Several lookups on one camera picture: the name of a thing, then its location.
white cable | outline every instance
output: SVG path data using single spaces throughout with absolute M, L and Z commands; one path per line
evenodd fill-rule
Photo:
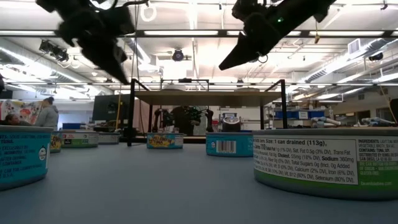
M 152 10 L 152 15 L 151 15 L 149 18 L 145 16 L 145 10 L 146 10 L 146 9 L 151 9 L 151 10 Z M 157 15 L 156 7 L 155 7 L 154 5 L 152 5 L 152 4 L 150 4 L 150 3 L 149 3 L 149 6 L 148 6 L 148 7 L 142 6 L 142 7 L 141 7 L 141 10 L 140 10 L 140 15 L 141 15 L 141 19 L 142 19 L 144 22 L 153 21 L 153 20 L 156 18 L 156 15 Z

blue can label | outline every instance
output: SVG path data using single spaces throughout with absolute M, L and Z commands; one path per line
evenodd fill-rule
M 253 136 L 247 134 L 207 135 L 206 153 L 220 156 L 253 156 Z
M 47 172 L 51 133 L 0 133 L 0 184 Z

gray table surface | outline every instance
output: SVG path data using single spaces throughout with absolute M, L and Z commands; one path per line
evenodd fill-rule
M 51 154 L 47 178 L 0 192 L 0 223 L 397 223 L 398 201 L 355 202 L 273 189 L 252 158 L 100 146 Z

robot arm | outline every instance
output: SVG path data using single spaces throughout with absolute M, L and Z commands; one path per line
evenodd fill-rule
M 63 19 L 56 34 L 72 47 L 75 46 L 72 39 L 76 39 L 88 60 L 125 85 L 128 81 L 121 63 L 127 56 L 117 46 L 116 37 L 136 31 L 128 6 L 147 2 L 130 1 L 116 7 L 118 0 L 114 0 L 111 8 L 104 10 L 95 7 L 90 0 L 36 0 L 36 4 L 47 12 L 56 11 Z
M 266 7 L 266 0 L 237 0 L 232 15 L 244 22 L 238 43 L 219 65 L 220 70 L 242 65 L 267 55 L 289 32 L 313 16 L 321 22 L 336 0 L 284 0 Z

shelf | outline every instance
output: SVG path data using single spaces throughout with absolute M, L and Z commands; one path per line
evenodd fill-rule
M 136 91 L 135 97 L 150 105 L 264 106 L 280 98 L 280 92 Z

